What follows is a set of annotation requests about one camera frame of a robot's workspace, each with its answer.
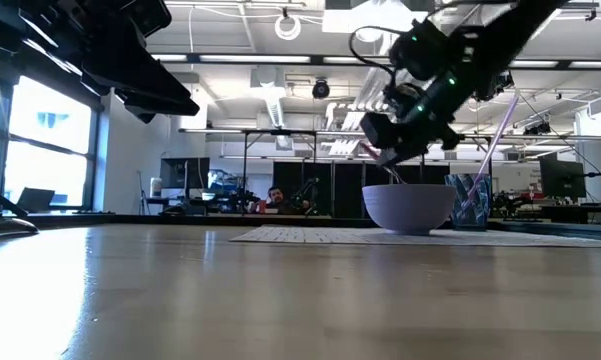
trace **security camera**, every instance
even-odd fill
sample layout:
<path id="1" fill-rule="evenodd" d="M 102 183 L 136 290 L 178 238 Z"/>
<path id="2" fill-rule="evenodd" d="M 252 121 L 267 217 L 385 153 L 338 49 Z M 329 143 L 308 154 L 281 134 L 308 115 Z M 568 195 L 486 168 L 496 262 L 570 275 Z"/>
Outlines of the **security camera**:
<path id="1" fill-rule="evenodd" d="M 326 79 L 316 79 L 316 84 L 313 86 L 313 98 L 322 100 L 329 97 L 329 84 Z"/>

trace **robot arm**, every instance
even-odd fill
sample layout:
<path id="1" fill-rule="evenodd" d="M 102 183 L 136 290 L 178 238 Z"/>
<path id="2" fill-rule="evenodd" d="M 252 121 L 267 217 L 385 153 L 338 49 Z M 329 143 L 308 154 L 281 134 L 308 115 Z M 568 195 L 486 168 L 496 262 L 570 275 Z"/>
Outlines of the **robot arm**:
<path id="1" fill-rule="evenodd" d="M 519 0 L 488 25 L 459 26 L 449 36 L 426 19 L 414 21 L 413 29 L 400 33 L 389 52 L 395 70 L 379 66 L 391 73 L 384 93 L 398 122 L 368 113 L 360 123 L 371 144 L 382 149 L 379 164 L 392 166 L 426 154 L 427 146 L 438 140 L 444 150 L 455 148 L 462 135 L 449 126 L 453 114 L 472 94 L 488 93 L 493 79 L 507 69 L 536 29 L 567 2 Z M 395 73 L 401 69 L 431 85 L 424 90 L 414 84 L 395 84 Z"/>
<path id="2" fill-rule="evenodd" d="M 192 116 L 189 91 L 145 50 L 145 38 L 170 23 L 163 0 L 0 0 L 0 49 L 28 45 L 93 93 L 113 88 L 145 123 L 156 113 Z"/>

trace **window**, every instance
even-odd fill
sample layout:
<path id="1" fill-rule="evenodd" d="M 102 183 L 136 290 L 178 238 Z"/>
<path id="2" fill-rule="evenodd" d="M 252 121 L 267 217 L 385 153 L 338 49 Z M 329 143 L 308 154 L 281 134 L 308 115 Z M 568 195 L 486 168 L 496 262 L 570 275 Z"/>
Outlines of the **window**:
<path id="1" fill-rule="evenodd" d="M 51 205 L 80 206 L 87 159 L 22 142 L 9 142 L 4 196 L 18 202 L 25 187 L 55 190 Z"/>
<path id="2" fill-rule="evenodd" d="M 26 77 L 13 91 L 10 132 L 82 154 L 89 149 L 91 108 Z"/>

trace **man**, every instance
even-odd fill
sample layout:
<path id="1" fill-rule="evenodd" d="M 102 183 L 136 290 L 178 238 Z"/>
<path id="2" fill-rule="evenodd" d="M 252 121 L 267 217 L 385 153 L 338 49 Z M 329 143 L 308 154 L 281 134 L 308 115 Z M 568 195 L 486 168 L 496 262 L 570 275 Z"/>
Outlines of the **man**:
<path id="1" fill-rule="evenodd" d="M 269 199 L 271 202 L 267 204 L 267 208 L 277 208 L 280 215 L 304 215 L 310 204 L 308 201 L 302 201 L 302 209 L 296 209 L 291 205 L 291 202 L 284 199 L 284 193 L 277 186 L 272 186 L 269 189 Z"/>

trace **ceiling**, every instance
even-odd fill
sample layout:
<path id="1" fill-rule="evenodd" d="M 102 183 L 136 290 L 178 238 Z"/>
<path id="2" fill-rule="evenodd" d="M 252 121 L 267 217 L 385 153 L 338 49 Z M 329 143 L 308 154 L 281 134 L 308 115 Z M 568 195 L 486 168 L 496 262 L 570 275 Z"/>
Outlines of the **ceiling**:
<path id="1" fill-rule="evenodd" d="M 601 0 L 598 0 L 598 16 L 601 17 Z M 289 10 L 290 14 L 321 17 L 324 0 L 305 1 L 303 10 Z M 214 7 L 211 10 L 191 7 L 170 7 L 172 24 L 148 39 L 152 53 L 268 53 L 268 54 L 325 54 L 350 56 L 348 34 L 323 33 L 319 24 L 301 22 L 301 33 L 295 39 L 280 39 L 274 31 L 277 9 L 241 10 L 237 6 Z M 220 15 L 211 11 L 220 11 Z M 567 13 L 560 17 L 586 15 L 587 12 Z M 380 47 L 376 43 L 355 42 L 363 54 L 374 54 Z M 601 20 L 554 20 L 535 39 L 530 41 L 521 56 L 525 58 L 601 59 Z M 216 127 L 230 124 L 232 119 L 255 119 L 258 113 L 266 113 L 263 100 L 249 97 L 250 73 L 254 66 L 238 65 L 167 65 L 172 72 L 195 72 L 214 98 L 209 108 L 209 120 Z M 369 72 L 363 67 L 315 67 L 282 66 L 285 72 L 287 97 L 281 100 L 285 113 L 324 115 L 332 101 L 352 101 L 365 84 Z M 316 77 L 325 77 L 331 87 L 327 100 L 314 100 L 311 90 Z M 567 99 L 590 100 L 601 96 L 601 72 L 579 71 L 513 71 L 516 86 L 536 111 L 551 108 L 552 126 L 559 132 L 573 130 L 573 110 L 585 105 Z M 562 100 L 557 100 L 558 92 Z M 512 92 L 500 95 L 496 101 L 483 104 L 475 110 L 474 103 L 463 106 L 456 113 L 454 128 L 472 132 L 476 129 L 488 132 L 499 122 L 507 108 Z M 534 111 L 521 103 L 517 106 L 513 121 L 529 118 Z"/>

